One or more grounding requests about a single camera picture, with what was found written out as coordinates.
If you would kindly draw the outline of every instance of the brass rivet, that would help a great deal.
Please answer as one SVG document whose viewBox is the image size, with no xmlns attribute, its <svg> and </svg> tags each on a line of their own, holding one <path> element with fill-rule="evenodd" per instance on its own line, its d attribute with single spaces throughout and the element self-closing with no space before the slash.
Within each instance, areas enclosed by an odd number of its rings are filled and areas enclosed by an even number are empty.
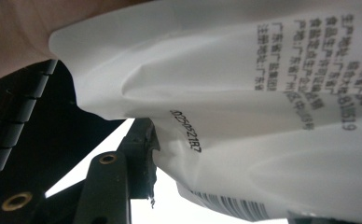
<svg viewBox="0 0 362 224">
<path fill-rule="evenodd" d="M 104 164 L 104 165 L 107 165 L 109 163 L 112 163 L 114 161 L 117 160 L 117 156 L 116 155 L 113 155 L 113 154 L 106 154 L 106 155 L 103 155 L 102 158 L 100 158 L 99 162 L 101 164 Z"/>
<path fill-rule="evenodd" d="M 22 192 L 15 194 L 3 202 L 1 208 L 6 212 L 11 212 L 23 208 L 33 199 L 33 194 L 30 192 Z"/>
</svg>

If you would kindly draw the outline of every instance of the screw hole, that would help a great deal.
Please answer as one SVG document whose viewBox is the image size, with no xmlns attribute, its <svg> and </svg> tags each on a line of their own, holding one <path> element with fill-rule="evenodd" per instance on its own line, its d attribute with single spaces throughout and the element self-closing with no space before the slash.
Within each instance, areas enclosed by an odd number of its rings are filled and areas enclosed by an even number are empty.
<svg viewBox="0 0 362 224">
<path fill-rule="evenodd" d="M 101 164 L 106 165 L 106 164 L 114 162 L 116 159 L 117 159 L 116 155 L 107 154 L 107 155 L 104 155 L 102 158 L 100 158 L 99 162 Z"/>
<path fill-rule="evenodd" d="M 95 218 L 91 224 L 106 224 L 107 218 L 106 217 L 97 217 Z"/>
<path fill-rule="evenodd" d="M 3 202 L 1 208 L 6 212 L 11 212 L 23 208 L 33 198 L 30 192 L 15 194 Z"/>
</svg>

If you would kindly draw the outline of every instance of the white packaging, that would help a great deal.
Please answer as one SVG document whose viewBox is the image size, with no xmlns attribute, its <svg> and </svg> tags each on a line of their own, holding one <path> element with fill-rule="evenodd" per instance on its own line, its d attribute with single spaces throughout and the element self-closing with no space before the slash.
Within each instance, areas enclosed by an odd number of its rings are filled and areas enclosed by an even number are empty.
<svg viewBox="0 0 362 224">
<path fill-rule="evenodd" d="M 362 1 L 156 1 L 50 48 L 81 108 L 154 121 L 154 161 L 192 202 L 362 222 Z"/>
</svg>

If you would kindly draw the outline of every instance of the white plastic bag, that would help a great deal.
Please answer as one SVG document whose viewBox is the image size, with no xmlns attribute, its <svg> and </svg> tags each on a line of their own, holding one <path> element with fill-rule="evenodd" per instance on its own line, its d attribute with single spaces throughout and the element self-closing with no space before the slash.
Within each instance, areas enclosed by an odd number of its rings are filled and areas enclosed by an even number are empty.
<svg viewBox="0 0 362 224">
<path fill-rule="evenodd" d="M 78 105 L 151 118 L 182 196 L 362 222 L 362 1 L 156 1 L 54 33 Z"/>
</svg>

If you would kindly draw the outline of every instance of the bright white background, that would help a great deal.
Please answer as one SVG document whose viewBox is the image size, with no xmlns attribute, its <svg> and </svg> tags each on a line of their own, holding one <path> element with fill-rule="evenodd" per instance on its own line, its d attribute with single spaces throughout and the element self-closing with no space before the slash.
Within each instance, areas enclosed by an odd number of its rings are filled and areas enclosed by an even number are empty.
<svg viewBox="0 0 362 224">
<path fill-rule="evenodd" d="M 111 133 L 91 154 L 79 165 L 48 190 L 47 197 L 65 189 L 86 177 L 91 159 L 106 151 L 115 150 L 132 125 L 133 119 L 126 120 Z M 228 217 L 209 209 L 200 207 L 178 195 L 175 182 L 162 170 L 157 171 L 158 181 L 155 184 L 155 205 L 151 208 L 148 200 L 132 200 L 132 224 L 247 224 L 245 220 Z M 261 224 L 287 224 L 283 220 L 269 220 Z"/>
</svg>

